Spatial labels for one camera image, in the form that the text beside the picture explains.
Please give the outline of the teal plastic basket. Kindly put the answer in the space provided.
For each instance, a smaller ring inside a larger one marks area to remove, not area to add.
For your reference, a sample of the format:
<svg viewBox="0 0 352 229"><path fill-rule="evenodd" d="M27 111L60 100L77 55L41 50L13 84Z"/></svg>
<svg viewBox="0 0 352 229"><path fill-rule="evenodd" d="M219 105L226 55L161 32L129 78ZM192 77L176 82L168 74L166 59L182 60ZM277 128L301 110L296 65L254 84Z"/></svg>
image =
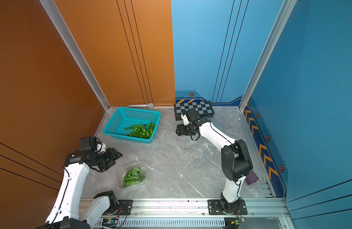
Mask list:
<svg viewBox="0 0 352 229"><path fill-rule="evenodd" d="M103 134L121 140L150 144L156 134L160 119L161 113L159 111L120 107L116 109L114 114L105 125ZM127 134L131 133L132 131L124 130L126 127L139 124L148 124L149 122L152 122L156 125L155 131L153 132L150 139L129 137Z"/></svg>

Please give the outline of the green peppers bunch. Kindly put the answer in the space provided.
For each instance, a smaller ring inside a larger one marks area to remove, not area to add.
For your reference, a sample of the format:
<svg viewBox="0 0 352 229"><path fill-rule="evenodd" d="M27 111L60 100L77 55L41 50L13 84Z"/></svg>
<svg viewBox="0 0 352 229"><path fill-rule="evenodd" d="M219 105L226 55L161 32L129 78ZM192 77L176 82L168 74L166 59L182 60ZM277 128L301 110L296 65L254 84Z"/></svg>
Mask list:
<svg viewBox="0 0 352 229"><path fill-rule="evenodd" d="M129 137L136 137L140 139L150 139L153 132L155 131L156 125L152 122L148 124L133 125L124 128L124 130L131 130L132 132L127 134Z"/></svg>
<svg viewBox="0 0 352 229"><path fill-rule="evenodd" d="M132 186L139 185L144 183L146 180L146 173L140 168L135 167L132 170L129 170L123 179L122 188L128 188Z"/></svg>

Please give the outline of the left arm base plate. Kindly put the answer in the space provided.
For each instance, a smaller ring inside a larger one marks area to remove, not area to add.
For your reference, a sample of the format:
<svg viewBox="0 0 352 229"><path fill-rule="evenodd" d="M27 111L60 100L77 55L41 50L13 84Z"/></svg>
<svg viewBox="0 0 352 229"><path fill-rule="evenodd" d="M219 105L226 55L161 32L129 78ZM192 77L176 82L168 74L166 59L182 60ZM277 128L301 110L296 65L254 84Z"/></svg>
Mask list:
<svg viewBox="0 0 352 229"><path fill-rule="evenodd" d="M109 210L105 212L105 215L109 216L123 216L130 215L133 207L133 200L131 199L118 199L114 207L110 207Z"/></svg>

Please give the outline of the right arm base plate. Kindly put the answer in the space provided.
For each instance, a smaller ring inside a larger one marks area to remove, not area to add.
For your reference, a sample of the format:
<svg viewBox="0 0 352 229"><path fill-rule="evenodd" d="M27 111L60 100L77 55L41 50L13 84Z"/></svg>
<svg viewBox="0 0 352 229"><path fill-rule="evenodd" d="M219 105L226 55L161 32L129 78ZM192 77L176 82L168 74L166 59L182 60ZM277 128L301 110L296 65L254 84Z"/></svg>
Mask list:
<svg viewBox="0 0 352 229"><path fill-rule="evenodd" d="M247 215L247 206L242 198L233 203L223 199L209 199L207 201L209 215Z"/></svg>

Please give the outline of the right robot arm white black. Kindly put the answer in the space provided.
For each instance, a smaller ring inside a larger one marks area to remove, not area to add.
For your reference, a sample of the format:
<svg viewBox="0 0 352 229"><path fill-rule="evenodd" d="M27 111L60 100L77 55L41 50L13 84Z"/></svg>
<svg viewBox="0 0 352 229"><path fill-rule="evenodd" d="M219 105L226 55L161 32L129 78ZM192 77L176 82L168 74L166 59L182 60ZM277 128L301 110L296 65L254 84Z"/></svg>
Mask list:
<svg viewBox="0 0 352 229"><path fill-rule="evenodd" d="M226 177L219 201L221 210L225 214L247 215L247 207L240 195L243 183L253 169L246 142L227 136L208 117L188 117L186 114L181 117L183 123L176 128L178 136L204 137L221 153L221 167Z"/></svg>

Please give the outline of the clear clamshell container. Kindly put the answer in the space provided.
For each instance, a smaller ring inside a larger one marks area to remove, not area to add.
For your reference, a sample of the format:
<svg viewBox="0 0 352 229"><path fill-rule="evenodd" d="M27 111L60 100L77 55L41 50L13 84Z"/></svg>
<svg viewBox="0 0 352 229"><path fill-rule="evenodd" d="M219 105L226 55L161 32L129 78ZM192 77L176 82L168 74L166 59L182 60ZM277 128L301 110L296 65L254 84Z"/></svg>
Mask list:
<svg viewBox="0 0 352 229"><path fill-rule="evenodd" d="M209 144L205 141L188 144L184 155L193 169L199 169L215 157Z"/></svg>
<svg viewBox="0 0 352 229"><path fill-rule="evenodd" d="M147 182L145 161L137 161L119 168L118 184L122 189L129 189Z"/></svg>

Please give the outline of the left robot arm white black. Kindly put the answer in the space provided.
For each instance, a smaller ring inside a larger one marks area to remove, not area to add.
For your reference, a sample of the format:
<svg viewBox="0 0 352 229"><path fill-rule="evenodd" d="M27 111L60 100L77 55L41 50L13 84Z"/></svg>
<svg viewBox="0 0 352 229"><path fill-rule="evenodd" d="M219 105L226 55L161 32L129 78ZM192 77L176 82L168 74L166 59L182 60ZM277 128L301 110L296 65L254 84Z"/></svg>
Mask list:
<svg viewBox="0 0 352 229"><path fill-rule="evenodd" d="M85 148L69 154L64 163L63 181L55 204L45 224L39 229L92 229L103 214L120 215L122 209L113 191L95 195L84 215L79 215L79 204L84 182L90 171L105 172L123 155L114 148L103 152Z"/></svg>

